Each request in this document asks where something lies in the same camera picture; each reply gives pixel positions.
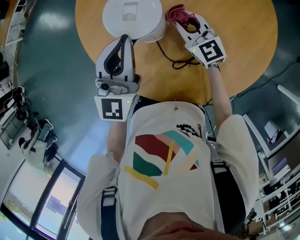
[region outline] black gear print on shirt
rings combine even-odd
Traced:
[[[200,137],[196,131],[188,124],[181,124],[177,125],[177,128],[180,128],[181,131],[184,131],[186,133],[191,133],[193,136]]]

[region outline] person's black hair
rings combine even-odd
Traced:
[[[21,147],[24,142],[25,142],[25,138],[21,137],[19,139],[19,146]]]

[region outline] wooden tabletop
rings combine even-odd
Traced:
[[[221,37],[227,60],[220,65],[230,96],[252,85],[268,67],[277,45],[278,26],[271,0],[162,0],[164,12],[183,3],[187,11],[205,18]],[[77,0],[76,26],[81,43],[96,62],[103,49],[114,40],[104,28],[102,11],[106,0]],[[177,30],[168,25],[159,41],[171,59],[191,57]],[[137,42],[136,73],[142,76],[139,94],[157,101],[206,103],[210,99],[210,84],[204,67],[186,66],[174,70],[172,63],[156,43]]]
[[[10,22],[14,16],[15,9],[20,0],[9,0],[9,7],[6,12],[5,18],[0,21],[0,44],[5,47]]]

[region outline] white round container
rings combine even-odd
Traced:
[[[145,43],[160,40],[167,30],[160,0],[108,0],[102,20],[115,38],[127,34]]]

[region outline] blue-green floor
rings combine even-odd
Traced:
[[[100,121],[95,106],[95,65],[77,34],[75,2],[37,1],[22,42],[18,73],[26,97],[33,102],[32,109],[54,124],[59,154],[85,172],[91,155],[105,153],[110,123]],[[273,2],[278,19],[277,49],[270,66],[251,88],[300,56],[300,5],[290,5],[289,0]],[[264,87],[236,97],[234,113],[247,113],[264,137],[263,127],[269,120],[292,132],[300,124],[300,109],[277,90],[276,83],[300,97],[299,76],[300,65],[294,65]],[[212,106],[207,110],[214,124]]]

